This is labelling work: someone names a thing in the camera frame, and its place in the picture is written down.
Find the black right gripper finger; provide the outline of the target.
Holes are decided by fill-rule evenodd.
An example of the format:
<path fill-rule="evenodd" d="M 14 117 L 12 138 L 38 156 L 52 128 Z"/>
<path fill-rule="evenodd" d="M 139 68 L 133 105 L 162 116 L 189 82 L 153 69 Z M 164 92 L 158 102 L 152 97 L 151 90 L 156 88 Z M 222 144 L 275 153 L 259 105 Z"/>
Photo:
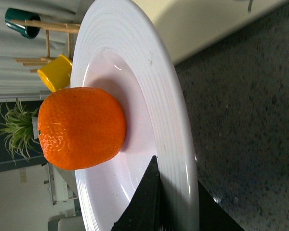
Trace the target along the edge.
<path fill-rule="evenodd" d="M 243 228 L 228 215 L 213 197 L 198 183 L 200 216 L 193 231 L 242 231 Z M 153 156 L 129 205 L 113 231 L 178 231 L 178 221 L 169 207 L 165 184 L 158 169 L 158 159 Z"/>

